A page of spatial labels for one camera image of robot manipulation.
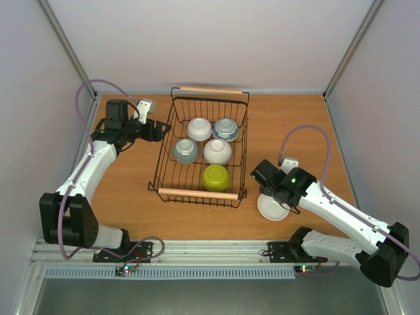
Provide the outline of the white bowl orange outside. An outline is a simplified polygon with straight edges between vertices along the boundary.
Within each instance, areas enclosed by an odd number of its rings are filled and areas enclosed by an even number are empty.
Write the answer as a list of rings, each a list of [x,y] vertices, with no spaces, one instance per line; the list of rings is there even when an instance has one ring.
[[[287,205],[279,204],[272,197],[261,194],[257,200],[257,207],[260,214],[270,221],[281,221],[285,219],[290,208]]]

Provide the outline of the speckled grey white bowl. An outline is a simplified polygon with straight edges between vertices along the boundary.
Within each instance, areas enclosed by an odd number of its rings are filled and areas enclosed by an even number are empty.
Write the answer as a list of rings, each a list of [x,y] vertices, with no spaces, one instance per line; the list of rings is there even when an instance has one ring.
[[[173,157],[181,164],[195,163],[200,155],[198,144],[190,138],[182,138],[173,146]]]

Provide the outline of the plain white bowl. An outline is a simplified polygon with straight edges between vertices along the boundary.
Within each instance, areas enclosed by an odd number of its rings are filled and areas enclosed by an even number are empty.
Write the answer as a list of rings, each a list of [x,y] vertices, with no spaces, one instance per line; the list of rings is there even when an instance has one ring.
[[[196,117],[189,122],[187,135],[196,142],[205,141],[212,135],[212,126],[207,119]]]

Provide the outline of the ribbed white bowl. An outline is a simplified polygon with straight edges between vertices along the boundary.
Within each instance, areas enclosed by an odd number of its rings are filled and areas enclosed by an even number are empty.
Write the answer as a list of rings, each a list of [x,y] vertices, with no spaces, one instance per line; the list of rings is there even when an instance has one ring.
[[[232,157],[231,145],[223,139],[212,139],[204,146],[203,157],[208,164],[226,165]]]

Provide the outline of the blue patterned white bowl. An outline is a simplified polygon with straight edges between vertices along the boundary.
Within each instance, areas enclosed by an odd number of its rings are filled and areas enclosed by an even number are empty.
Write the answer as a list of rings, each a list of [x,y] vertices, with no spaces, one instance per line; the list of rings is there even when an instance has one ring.
[[[227,142],[233,142],[239,135],[239,127],[233,119],[224,117],[216,121],[212,134],[214,138],[223,139]]]

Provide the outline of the green bowl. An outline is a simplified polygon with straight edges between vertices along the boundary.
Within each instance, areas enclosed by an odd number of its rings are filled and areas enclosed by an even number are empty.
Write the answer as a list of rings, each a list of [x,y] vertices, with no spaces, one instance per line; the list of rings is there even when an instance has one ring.
[[[210,192],[222,192],[230,185],[230,175],[223,165],[208,165],[202,174],[201,183]]]

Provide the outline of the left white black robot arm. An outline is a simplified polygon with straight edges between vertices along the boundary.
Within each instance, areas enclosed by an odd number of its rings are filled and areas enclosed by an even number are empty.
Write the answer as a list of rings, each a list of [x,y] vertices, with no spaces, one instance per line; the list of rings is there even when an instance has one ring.
[[[135,140],[160,142],[169,124],[154,121],[148,114],[156,103],[149,99],[133,104],[113,99],[106,103],[106,115],[91,134],[87,150],[70,178],[54,193],[39,200],[44,240],[59,247],[99,249],[117,261],[126,261],[135,249],[127,230],[98,222],[91,200],[107,168]]]

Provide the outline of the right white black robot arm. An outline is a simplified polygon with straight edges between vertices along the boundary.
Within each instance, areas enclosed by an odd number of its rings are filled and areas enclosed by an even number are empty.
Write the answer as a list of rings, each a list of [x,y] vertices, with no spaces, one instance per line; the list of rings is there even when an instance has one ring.
[[[260,191],[281,206],[302,207],[346,234],[329,236],[309,227],[300,227],[288,241],[297,261],[321,257],[358,268],[373,283],[391,287],[408,257],[409,230],[396,222],[389,225],[344,202],[300,167],[285,172],[262,160],[251,176]]]

